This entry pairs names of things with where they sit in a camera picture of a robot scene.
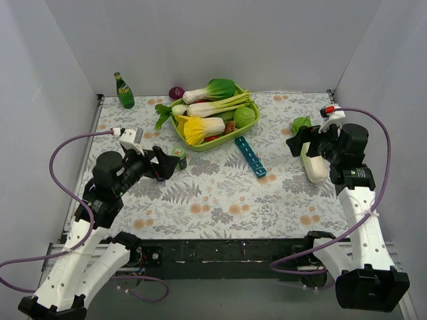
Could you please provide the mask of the teal weekly pill organizer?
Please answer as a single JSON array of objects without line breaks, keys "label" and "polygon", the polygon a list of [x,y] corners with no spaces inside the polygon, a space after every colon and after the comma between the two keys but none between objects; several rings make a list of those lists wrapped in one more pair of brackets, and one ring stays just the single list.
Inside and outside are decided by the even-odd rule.
[{"label": "teal weekly pill organizer", "polygon": [[235,143],[238,146],[239,150],[242,152],[245,160],[248,162],[252,171],[255,173],[256,177],[265,177],[267,171],[262,165],[261,161],[258,159],[257,155],[252,150],[252,148],[249,146],[246,139],[243,136],[237,137],[235,138]]}]

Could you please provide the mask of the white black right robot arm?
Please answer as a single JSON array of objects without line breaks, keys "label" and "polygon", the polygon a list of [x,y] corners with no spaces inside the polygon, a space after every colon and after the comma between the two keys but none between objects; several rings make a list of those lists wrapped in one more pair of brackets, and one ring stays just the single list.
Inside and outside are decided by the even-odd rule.
[{"label": "white black right robot arm", "polygon": [[302,126],[286,141],[292,155],[302,153],[325,159],[330,164],[330,179],[344,210],[350,230],[352,254],[331,244],[328,233],[314,233],[312,242],[302,247],[302,258],[310,265],[322,262],[335,281],[338,304],[344,309],[391,312],[410,286],[407,273],[398,271],[382,236],[373,204],[378,197],[371,170],[363,163],[368,130],[347,123]]}]

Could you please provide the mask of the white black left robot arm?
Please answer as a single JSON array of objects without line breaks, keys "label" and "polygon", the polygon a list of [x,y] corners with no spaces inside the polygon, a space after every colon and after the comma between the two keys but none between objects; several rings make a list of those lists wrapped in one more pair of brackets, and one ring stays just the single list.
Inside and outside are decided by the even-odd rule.
[{"label": "white black left robot arm", "polygon": [[31,319],[84,319],[89,304],[116,271],[136,266],[142,258],[139,238],[129,233],[114,237],[100,258],[90,259],[123,207],[123,195],[141,178],[169,179],[179,157],[160,147],[123,155],[102,153],[83,192],[63,250],[43,284],[24,297],[18,309]]}]

